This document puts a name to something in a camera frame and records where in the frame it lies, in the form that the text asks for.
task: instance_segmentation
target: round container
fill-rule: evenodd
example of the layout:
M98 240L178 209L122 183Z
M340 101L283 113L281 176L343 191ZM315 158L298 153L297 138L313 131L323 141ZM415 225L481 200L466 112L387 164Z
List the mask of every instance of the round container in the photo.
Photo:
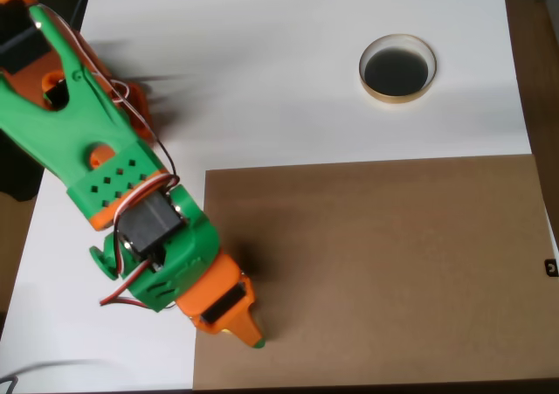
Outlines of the round container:
M386 103L405 103L422 96L436 73L433 50L409 34L390 34L375 40L359 61L363 87Z

